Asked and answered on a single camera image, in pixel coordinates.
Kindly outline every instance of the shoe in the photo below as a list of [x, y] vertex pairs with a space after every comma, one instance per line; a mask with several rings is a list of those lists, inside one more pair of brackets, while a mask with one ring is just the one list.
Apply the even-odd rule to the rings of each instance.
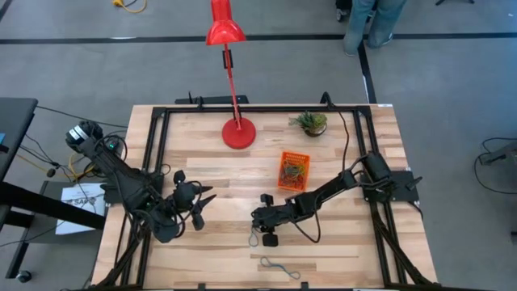
[[379, 45], [379, 48], [380, 48], [381, 46], [384, 46], [384, 45], [389, 44], [389, 42], [390, 42], [390, 41], [392, 41], [392, 40], [393, 40], [393, 33], [390, 33], [390, 34], [389, 34], [389, 37], [388, 37], [388, 40], [386, 40], [385, 42], [383, 42], [382, 44], [380, 44], [380, 45]]
[[347, 46], [345, 45], [345, 38], [343, 37], [343, 51], [345, 51], [345, 54], [348, 56], [348, 57], [355, 57], [357, 55], [357, 53], [347, 53]]

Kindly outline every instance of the yellow cable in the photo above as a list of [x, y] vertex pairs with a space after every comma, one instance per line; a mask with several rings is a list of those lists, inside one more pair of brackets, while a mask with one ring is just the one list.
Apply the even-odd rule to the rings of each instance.
[[[30, 164], [31, 164], [31, 165], [33, 165], [34, 167], [36, 167], [36, 168], [40, 169], [40, 170], [41, 170], [42, 172], [44, 172], [45, 174], [48, 172], [48, 169], [45, 169], [45, 168], [43, 168], [43, 167], [41, 167], [41, 166], [38, 166], [37, 164], [35, 164], [33, 161], [29, 160], [28, 158], [25, 158], [24, 156], [19, 155], [19, 154], [16, 154], [16, 156], [17, 156], [18, 158], [21, 158], [23, 161], [30, 163]], [[70, 175], [66, 175], [66, 174], [56, 174], [56, 175], [58, 175], [58, 176], [60, 176], [60, 177], [73, 178], [72, 176], [70, 176]]]
[[42, 171], [43, 171], [43, 172], [45, 172], [45, 173], [48, 171], [47, 169], [45, 169], [45, 168], [43, 168], [43, 167], [40, 167], [40, 166], [36, 165], [33, 161], [31, 161], [31, 160], [29, 160], [29, 159], [25, 158], [24, 156], [21, 156], [21, 155], [19, 155], [19, 154], [16, 154], [16, 157], [21, 158], [23, 161], [30, 163], [31, 165], [33, 165], [34, 167], [37, 167], [38, 169], [42, 170]]
[[[22, 155], [20, 155], [20, 154], [16, 154], [16, 156], [17, 156], [18, 158], [21, 158], [23, 161], [30, 163], [30, 164], [31, 164], [31, 165], [33, 165], [34, 167], [36, 167], [36, 168], [40, 169], [40, 170], [41, 170], [41, 171], [43, 171], [45, 174], [48, 172], [48, 169], [43, 168], [42, 166], [40, 166], [40, 165], [38, 165], [38, 164], [34, 163], [33, 161], [29, 160], [28, 158], [25, 158], [24, 156], [22, 156]], [[74, 157], [74, 156], [75, 156], [75, 153], [70, 155], [70, 158], [69, 158], [69, 164], [68, 164], [68, 167], [69, 167], [69, 169], [72, 171], [73, 175], [67, 175], [67, 174], [56, 174], [56, 175], [59, 175], [60, 177], [74, 178], [74, 179], [76, 179], [76, 180], [77, 180], [77, 179], [78, 179], [78, 176], [80, 176], [80, 175], [85, 175], [85, 174], [88, 174], [88, 173], [90, 173], [91, 171], [93, 171], [94, 166], [91, 166], [91, 167], [89, 167], [88, 169], [86, 169], [86, 171], [85, 171], [85, 172], [83, 172], [83, 173], [79, 173], [79, 174], [78, 174], [78, 173], [76, 173], [76, 172], [75, 172], [75, 169], [74, 169], [74, 164], [72, 163], [72, 159], [73, 159], [73, 157]]]
[[124, 5], [124, 0], [113, 0], [113, 5], [115, 6], [118, 6], [118, 7], [122, 7], [124, 8], [125, 11], [129, 12], [129, 13], [140, 13], [142, 11], [145, 10], [145, 8], [147, 7], [147, 0], [144, 0], [144, 5], [142, 6], [141, 9], [139, 10], [131, 10], [131, 9], [128, 9], [125, 5]]
[[77, 180], [77, 179], [78, 179], [78, 176], [80, 176], [80, 175], [85, 175], [85, 174], [88, 174], [88, 173], [90, 173], [91, 171], [93, 171], [93, 170], [94, 170], [94, 166], [89, 167], [89, 168], [88, 168], [88, 169], [86, 169], [86, 171], [85, 171], [85, 172], [83, 172], [83, 173], [77, 174], [77, 173], [75, 172], [75, 169], [74, 169], [74, 163], [72, 162], [72, 160], [74, 159], [75, 155], [76, 155], [76, 153], [73, 153], [73, 154], [71, 154], [71, 155], [70, 155], [70, 158], [68, 159], [68, 168], [72, 171], [72, 174], [74, 174], [74, 178]]

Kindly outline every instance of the cable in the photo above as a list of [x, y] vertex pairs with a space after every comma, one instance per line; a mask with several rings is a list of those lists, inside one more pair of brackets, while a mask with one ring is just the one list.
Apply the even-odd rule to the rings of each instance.
[[343, 120], [343, 125], [345, 127], [345, 132], [347, 133], [347, 143], [345, 144], [345, 150], [343, 151], [343, 164], [342, 164], [342, 171], [345, 171], [345, 158], [347, 157], [347, 151], [348, 151], [348, 143], [350, 141], [350, 134], [348, 133], [348, 127], [347, 122], [345, 121], [343, 114], [341, 112], [338, 112], [339, 116]]
[[517, 194], [517, 192], [507, 192], [507, 191], [500, 191], [500, 190], [495, 190], [493, 188], [490, 188], [486, 185], [484, 185], [480, 180], [479, 180], [479, 176], [477, 175], [477, 161], [479, 161], [479, 163], [481, 163], [481, 157], [484, 156], [485, 154], [490, 154], [489, 153], [483, 153], [483, 154], [480, 154], [476, 157], [476, 159], [474, 160], [474, 175], [476, 176], [476, 180], [477, 182], [483, 187], [485, 188], [486, 190], [490, 190], [492, 192], [496, 192], [496, 193], [501, 193], [501, 194], [511, 194], [511, 195], [514, 195], [514, 194]]
[[130, 7], [131, 5], [135, 4], [138, 0], [132, 0], [131, 3], [125, 4], [126, 7]]
[[36, 107], [39, 108], [39, 109], [44, 109], [44, 110], [48, 110], [48, 111], [51, 111], [51, 112], [59, 113], [59, 114], [65, 115], [65, 116], [77, 118], [79, 120], [88, 120], [88, 121], [96, 122], [98, 124], [104, 124], [104, 125], [107, 125], [107, 126], [113, 126], [113, 127], [118, 127], [118, 128], [122, 128], [122, 129], [126, 129], [127, 128], [127, 126], [117, 125], [117, 124], [109, 124], [109, 123], [106, 123], [106, 122], [95, 121], [95, 120], [87, 119], [87, 118], [80, 117], [80, 116], [75, 116], [75, 115], [72, 115], [72, 114], [69, 114], [69, 113], [66, 113], [66, 112], [61, 112], [61, 111], [56, 110], [56, 109], [51, 109], [51, 108], [47, 108], [47, 107], [43, 107], [43, 106], [39, 106], [39, 105], [36, 106]]
[[131, 10], [128, 9], [128, 5], [124, 5], [124, 0], [113, 0], [113, 5], [124, 8], [125, 11], [129, 13], [140, 13], [145, 10], [147, 7], [147, 0], [144, 0], [144, 5], [142, 5], [141, 9], [138, 10]]
[[[319, 195], [314, 198], [314, 207], [316, 207], [316, 200], [319, 198]], [[320, 239], [322, 238], [322, 228], [320, 227], [320, 219], [317, 216], [317, 209], [314, 210], [314, 216], [316, 217], [316, 225], [317, 225], [317, 238], [311, 238], [306, 232], [304, 232], [301, 227], [298, 226], [298, 223], [294, 221], [294, 219], [291, 217], [292, 224], [303, 234], [309, 241], [313, 243], [319, 243]]]
[[74, 169], [74, 157], [77, 153], [73, 153], [70, 155], [69, 159], [68, 159], [68, 168], [72, 171], [72, 175], [74, 176], [75, 180], [78, 181], [78, 176], [80, 175], [86, 175], [87, 173], [90, 173], [91, 171], [93, 171], [94, 169], [94, 166], [91, 166], [90, 168], [86, 169], [86, 171], [83, 171], [82, 173], [78, 174], [75, 172], [75, 169]]
[[260, 258], [260, 264], [265, 268], [281, 268], [282, 271], [284, 271], [286, 274], [288, 274], [292, 279], [299, 280], [301, 278], [301, 274], [298, 271], [288, 271], [286, 267], [284, 267], [282, 264], [272, 263], [267, 257]]
[[185, 223], [185, 221], [187, 220], [187, 218], [189, 218], [191, 215], [192, 215], [192, 211], [194, 210], [194, 208], [199, 204], [200, 200], [201, 200], [201, 196], [203, 195], [203, 185], [201, 185], [201, 183], [199, 181], [190, 181], [190, 182], [187, 182], [187, 183], [197, 183], [199, 186], [200, 186], [200, 192], [198, 194], [200, 194], [200, 196], [197, 198], [197, 200], [195, 201], [195, 203], [192, 205], [191, 207], [191, 210], [188, 212], [188, 214], [186, 215], [186, 217], [180, 222], [180, 223]]
[[[182, 221], [185, 221], [185, 219], [183, 219], [183, 216], [181, 215], [181, 213], [178, 213], [178, 216], [179, 216], [179, 218], [181, 218]], [[185, 233], [185, 229], [186, 229], [185, 223], [181, 223], [180, 225], [181, 225], [181, 230], [178, 232], [178, 234], [176, 234], [176, 236], [174, 238], [179, 238], [183, 235], [183, 233]]]
[[489, 150], [486, 147], [486, 142], [488, 142], [488, 141], [517, 141], [517, 138], [513, 138], [513, 137], [492, 137], [492, 138], [485, 139], [481, 144], [483, 145], [483, 148], [486, 150], [487, 153], [491, 153], [492, 151]]
[[135, 239], [138, 239], [138, 230], [136, 230], [138, 228], [138, 226], [140, 224], [138, 223], [133, 223], [133, 219], [132, 219], [132, 215], [129, 213], [128, 211], [128, 206], [126, 205], [126, 200], [124, 199], [124, 197], [122, 196], [122, 190], [120, 190], [120, 181], [119, 181], [119, 177], [117, 177], [117, 175], [113, 175], [113, 177], [115, 177], [115, 182], [116, 182], [116, 189], [117, 189], [117, 192], [119, 193], [119, 196], [120, 196], [120, 200], [122, 201], [122, 208], [124, 208], [124, 212], [126, 213], [126, 216], [128, 217], [128, 220], [129, 220], [129, 223], [130, 223], [130, 230], [131, 230], [131, 233], [133, 235], [133, 237]]
[[[250, 245], [250, 247], [258, 247], [259, 246], [259, 237], [258, 235], [254, 232], [255, 228], [253, 226], [251, 226], [251, 232], [250, 232], [250, 237], [248, 238], [248, 244]], [[256, 243], [252, 243], [251, 242], [251, 239], [254, 238], [255, 241], [257, 241]]]
[[[255, 228], [253, 226], [251, 226], [251, 230], [250, 230], [250, 237], [248, 238], [248, 244], [250, 245], [250, 247], [258, 247], [259, 246], [259, 237], [258, 235], [254, 232]], [[256, 243], [252, 243], [251, 242], [251, 239], [252, 238], [255, 238], [255, 240], [257, 241]], [[276, 263], [272, 263], [266, 256], [263, 256], [262, 258], [260, 258], [260, 264], [265, 267], [265, 268], [281, 268], [286, 274], [288, 274], [292, 279], [294, 280], [299, 280], [301, 278], [301, 274], [300, 272], [298, 271], [288, 271], [286, 269], [285, 266], [283, 266], [282, 264], [276, 264]]]
[[[343, 164], [341, 166], [342, 171], [345, 171], [345, 160], [347, 159], [348, 144], [350, 143], [350, 134], [348, 133], [347, 122], [345, 121], [345, 118], [343, 117], [343, 114], [341, 114], [341, 112], [338, 112], [338, 114], [341, 117], [341, 120], [343, 121], [343, 127], [345, 128], [345, 133], [347, 133], [347, 142], [345, 143], [345, 149], [343, 151]], [[314, 216], [316, 217], [316, 225], [317, 225], [317, 238], [316, 239], [311, 238], [306, 232], [304, 232], [300, 228], [300, 226], [294, 221], [294, 218], [291, 217], [292, 224], [301, 232], [301, 234], [303, 234], [309, 241], [311, 241], [313, 243], [319, 243], [320, 239], [322, 238], [322, 228], [320, 226], [320, 219], [317, 216], [317, 199], [319, 197], [320, 196], [318, 195], [318, 196], [316, 196], [316, 198], [314, 198]]]
[[35, 152], [33, 149], [27, 148], [24, 145], [21, 145], [19, 148], [22, 149], [22, 150], [25, 150], [28, 154], [30, 154], [34, 158], [39, 159], [41, 162], [46, 162], [47, 164], [49, 164], [49, 165], [51, 165], [53, 167], [58, 167], [59, 166], [59, 163], [53, 162], [52, 160], [48, 160], [47, 158], [42, 157], [37, 152]]
[[170, 165], [169, 165], [169, 164], [165, 164], [165, 163], [164, 163], [164, 164], [162, 164], [162, 167], [163, 167], [163, 166], [168, 166], [168, 167], [169, 167], [169, 170], [168, 170], [168, 172], [167, 172], [167, 173], [162, 173], [163, 175], [168, 175], [168, 174], [170, 173], [170, 170], [172, 170], [172, 168], [170, 167]]
[[[84, 207], [84, 205], [86, 205], [86, 202], [82, 204], [81, 206], [81, 209]], [[13, 243], [26, 243], [26, 242], [29, 242], [31, 241], [32, 239], [34, 238], [39, 238], [40, 236], [44, 235], [44, 234], [47, 234], [48, 232], [52, 231], [52, 230], [55, 230], [57, 227], [59, 227], [60, 225], [62, 225], [63, 223], [65, 223], [66, 221], [62, 221], [60, 224], [54, 226], [53, 228], [51, 229], [48, 229], [40, 234], [37, 234], [35, 236], [33, 236], [32, 238], [29, 238], [29, 239], [20, 239], [20, 240], [17, 240], [17, 241], [14, 241], [14, 242], [8, 242], [8, 243], [4, 243], [2, 245], [0, 245], [0, 247], [5, 247], [5, 246], [8, 246], [8, 245], [11, 245]]]
[[49, 160], [49, 161], [52, 161], [52, 159], [47, 155], [47, 153], [45, 153], [45, 151], [43, 150], [43, 148], [41, 147], [40, 143], [35, 140], [34, 138], [32, 137], [29, 137], [28, 134], [25, 133], [25, 137], [27, 137], [28, 139], [30, 139], [31, 141], [34, 141], [36, 143], [36, 145], [40, 148], [41, 152], [43, 153], [43, 155]]
[[24, 157], [24, 156], [22, 156], [22, 155], [16, 154], [16, 157], [21, 158], [23, 161], [30, 163], [31, 165], [33, 165], [34, 167], [37, 167], [38, 169], [40, 169], [41, 171], [43, 171], [43, 172], [45, 172], [45, 173], [48, 171], [47, 169], [45, 169], [45, 168], [43, 168], [43, 167], [40, 167], [40, 166], [36, 165], [34, 162], [32, 162], [31, 160], [29, 160], [29, 159], [25, 158], [25, 157]]
[[84, 189], [82, 188], [82, 185], [79, 183], [79, 181], [78, 181], [78, 176], [77, 176], [77, 174], [75, 174], [75, 172], [74, 172], [73, 168], [74, 168], [74, 167], [71, 167], [70, 169], [67, 169], [66, 167], [62, 167], [61, 169], [63, 169], [63, 172], [64, 172], [64, 173], [65, 173], [65, 170], [68, 170], [68, 171], [71, 171], [71, 172], [72, 172], [72, 175], [73, 175], [73, 176], [74, 176], [74, 178], [75, 178], [75, 182], [76, 182], [76, 184], [79, 186], [79, 188], [81, 189], [81, 192], [82, 192], [82, 194], [84, 195], [84, 197], [86, 198], [86, 201], [88, 201], [88, 203], [90, 203], [90, 204], [91, 204], [91, 206], [94, 208], [94, 212], [95, 212], [95, 214], [97, 214], [97, 209], [95, 208], [95, 203], [94, 203], [94, 201], [90, 201], [90, 197], [88, 197], [88, 195], [86, 194], [86, 192], [85, 192], [85, 191], [84, 191]]
[[420, 217], [422, 218], [423, 220], [423, 212], [422, 210], [420, 209], [420, 207], [418, 207], [418, 201], [407, 201], [407, 203], [409, 203], [411, 206], [413, 206], [413, 208], [417, 209], [417, 211], [420, 213]]

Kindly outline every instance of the chair wheel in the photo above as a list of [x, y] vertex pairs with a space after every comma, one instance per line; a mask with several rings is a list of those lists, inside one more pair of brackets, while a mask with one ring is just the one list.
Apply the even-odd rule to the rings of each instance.
[[16, 275], [16, 279], [22, 283], [27, 283], [32, 279], [32, 274], [29, 271], [20, 271], [18, 275]]

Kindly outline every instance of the label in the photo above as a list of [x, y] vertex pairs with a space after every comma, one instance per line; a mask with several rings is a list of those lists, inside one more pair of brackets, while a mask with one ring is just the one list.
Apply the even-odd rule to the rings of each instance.
[[82, 131], [81, 127], [79, 125], [75, 125], [74, 130], [76, 133], [79, 133], [79, 135], [82, 137], [83, 140], [87, 140], [88, 136], [85, 132]]
[[79, 135], [75, 133], [75, 130], [74, 129], [71, 129], [68, 133], [70, 133], [70, 135], [74, 138], [74, 140], [78, 140], [79, 138]]

